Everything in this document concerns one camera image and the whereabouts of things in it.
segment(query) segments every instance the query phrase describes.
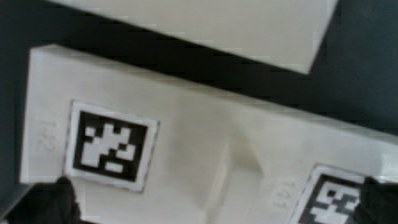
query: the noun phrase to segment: black object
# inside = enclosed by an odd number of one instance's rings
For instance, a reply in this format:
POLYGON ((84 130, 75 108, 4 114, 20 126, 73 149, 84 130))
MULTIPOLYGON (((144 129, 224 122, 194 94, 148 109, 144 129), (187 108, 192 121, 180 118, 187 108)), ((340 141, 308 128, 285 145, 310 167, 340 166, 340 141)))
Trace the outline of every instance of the black object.
POLYGON ((372 178, 367 178, 361 187, 361 204, 356 208, 354 223, 398 223, 398 185, 381 184, 372 178))
POLYGON ((72 181, 38 184, 8 216, 9 224, 84 224, 72 181))

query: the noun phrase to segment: white cardboard box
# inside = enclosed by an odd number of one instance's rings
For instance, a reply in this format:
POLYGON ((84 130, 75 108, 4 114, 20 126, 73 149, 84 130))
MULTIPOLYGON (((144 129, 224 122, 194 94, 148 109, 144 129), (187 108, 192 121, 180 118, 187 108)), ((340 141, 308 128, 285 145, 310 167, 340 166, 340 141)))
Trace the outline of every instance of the white cardboard box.
POLYGON ((72 177, 93 222, 285 224, 317 164, 398 179, 395 136, 49 46, 31 53, 24 183, 64 175, 73 101, 160 122, 144 192, 72 177))

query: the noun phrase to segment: dark background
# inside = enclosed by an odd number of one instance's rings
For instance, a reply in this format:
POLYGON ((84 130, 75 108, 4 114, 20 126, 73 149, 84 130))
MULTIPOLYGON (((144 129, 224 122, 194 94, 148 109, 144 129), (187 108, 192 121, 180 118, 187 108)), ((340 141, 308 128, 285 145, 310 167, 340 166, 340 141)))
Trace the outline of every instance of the dark background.
POLYGON ((340 2, 304 76, 43 0, 0 0, 0 201, 18 189, 33 47, 59 44, 397 135, 397 21, 397 0, 340 2))

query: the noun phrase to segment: white surface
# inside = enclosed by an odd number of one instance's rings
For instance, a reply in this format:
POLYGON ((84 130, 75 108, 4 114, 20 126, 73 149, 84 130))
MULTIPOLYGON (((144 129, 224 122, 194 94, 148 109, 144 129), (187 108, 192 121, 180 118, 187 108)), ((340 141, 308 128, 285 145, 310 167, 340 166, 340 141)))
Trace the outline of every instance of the white surface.
MULTIPOLYGON (((157 138, 157 132, 159 132, 159 122, 144 117, 139 117, 132 114, 121 113, 118 110, 112 110, 109 108, 102 108, 98 106, 93 106, 79 101, 70 102, 72 108, 72 122, 68 125, 68 131, 70 131, 70 139, 68 139, 68 155, 66 155, 66 174, 82 177, 93 181, 98 181, 100 183, 112 184, 123 188, 128 188, 132 191, 143 191, 144 190, 144 182, 146 182, 146 176, 148 176, 148 170, 150 170, 150 161, 152 161, 152 155, 153 155, 153 148, 155 148, 155 138, 157 138), (136 123, 143 126, 148 127, 148 134, 146 134, 146 139, 144 139, 144 147, 143 147, 143 158, 141 158, 141 165, 139 165, 139 172, 137 172, 137 180, 136 182, 130 182, 127 180, 116 179, 109 176, 98 175, 91 172, 86 172, 80 169, 75 169, 73 167, 73 159, 75 159, 75 148, 77 148, 77 136, 79 136, 79 121, 80 121, 80 112, 89 112, 100 116, 109 116, 114 119, 120 119, 130 123, 136 123)), ((121 129, 121 134, 114 134, 114 125, 105 123, 105 128, 104 128, 104 139, 102 139, 102 144, 96 143, 100 141, 95 138, 95 142, 84 144, 84 163, 89 166, 98 167, 100 164, 100 154, 109 154, 111 148, 118 148, 120 143, 128 143, 128 136, 130 136, 130 130, 121 129)), ((109 165, 107 168, 111 170, 118 171, 118 166, 109 165)))
POLYGON ((25 183, 63 175, 75 99, 162 124, 144 193, 73 178, 104 224, 287 224, 317 164, 398 176, 395 136, 52 46, 31 55, 25 183))
POLYGON ((310 71, 336 0, 52 1, 256 61, 310 71))

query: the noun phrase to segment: black and white square marker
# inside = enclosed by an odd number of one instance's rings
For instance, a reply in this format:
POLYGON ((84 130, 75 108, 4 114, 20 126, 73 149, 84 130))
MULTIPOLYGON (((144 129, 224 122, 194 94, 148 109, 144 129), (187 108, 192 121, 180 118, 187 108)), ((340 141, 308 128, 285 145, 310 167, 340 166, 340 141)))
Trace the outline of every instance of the black and white square marker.
POLYGON ((143 191, 159 122, 73 102, 66 174, 143 191))
POLYGON ((365 176, 317 166, 290 224, 352 224, 365 176))

